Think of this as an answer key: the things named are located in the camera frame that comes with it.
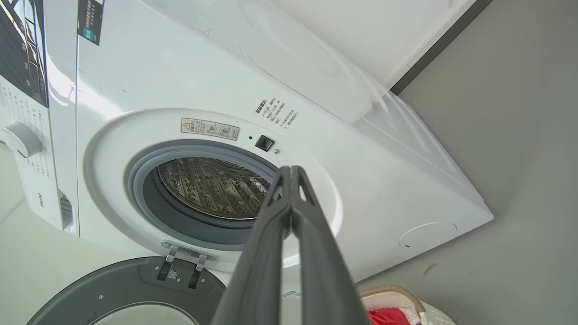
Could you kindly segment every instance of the open washer door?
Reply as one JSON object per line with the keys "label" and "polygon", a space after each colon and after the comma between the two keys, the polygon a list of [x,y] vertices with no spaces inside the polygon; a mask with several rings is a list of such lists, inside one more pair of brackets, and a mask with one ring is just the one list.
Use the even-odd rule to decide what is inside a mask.
{"label": "open washer door", "polygon": [[174,259],[158,280],[163,257],[142,257],[96,270],[58,293],[29,325],[210,324],[225,286],[204,269],[189,287],[196,264]]}

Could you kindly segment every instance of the red clothing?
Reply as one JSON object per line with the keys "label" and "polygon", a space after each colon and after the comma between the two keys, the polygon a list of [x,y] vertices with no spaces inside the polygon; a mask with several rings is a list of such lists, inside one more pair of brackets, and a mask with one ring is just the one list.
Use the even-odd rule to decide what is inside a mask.
{"label": "red clothing", "polygon": [[410,325],[399,308],[382,308],[367,312],[372,325]]}

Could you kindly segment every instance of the stainless steel drum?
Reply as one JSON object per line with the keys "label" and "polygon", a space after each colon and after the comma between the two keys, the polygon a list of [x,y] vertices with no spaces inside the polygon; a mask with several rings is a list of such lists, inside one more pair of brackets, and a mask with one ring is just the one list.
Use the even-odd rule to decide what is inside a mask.
{"label": "stainless steel drum", "polygon": [[166,189],[180,202],[211,217],[257,217],[269,182],[256,173],[213,158],[181,158],[157,167]]}

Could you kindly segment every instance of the white washing machine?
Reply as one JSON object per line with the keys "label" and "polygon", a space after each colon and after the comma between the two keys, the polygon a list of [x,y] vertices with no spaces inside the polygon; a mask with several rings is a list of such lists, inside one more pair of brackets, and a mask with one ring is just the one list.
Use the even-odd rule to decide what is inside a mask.
{"label": "white washing machine", "polygon": [[[14,54],[0,59],[1,140],[16,152],[28,203],[135,258],[79,280],[31,323],[70,310],[91,322],[150,319],[158,306],[208,323],[284,165],[306,170],[355,281],[493,218],[407,104],[274,4],[2,6]],[[283,267],[284,317],[295,320],[293,235]],[[102,296],[120,298],[91,309],[103,283],[137,275],[136,287],[108,286]],[[182,300],[163,298],[172,290]],[[203,308],[182,307],[190,299]]]}

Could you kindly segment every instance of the sticker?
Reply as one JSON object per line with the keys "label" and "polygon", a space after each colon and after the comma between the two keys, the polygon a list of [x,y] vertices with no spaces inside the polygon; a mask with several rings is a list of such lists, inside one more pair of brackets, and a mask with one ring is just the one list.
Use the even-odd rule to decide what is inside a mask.
{"label": "sticker", "polygon": [[177,279],[177,277],[179,276],[179,273],[173,270],[169,270],[169,274],[166,276],[169,279]]}
{"label": "sticker", "polygon": [[102,12],[104,0],[78,1],[78,35],[96,45],[101,42]]}
{"label": "sticker", "polygon": [[275,97],[263,99],[254,112],[281,128],[288,128],[299,115],[299,112],[289,109],[284,102]]}
{"label": "sticker", "polygon": [[217,122],[185,118],[181,119],[181,132],[218,136],[219,138],[233,141],[237,140],[237,136],[239,136],[238,127]]}
{"label": "sticker", "polygon": [[289,291],[288,293],[284,293],[283,297],[289,299],[301,299],[301,293],[297,291]]}

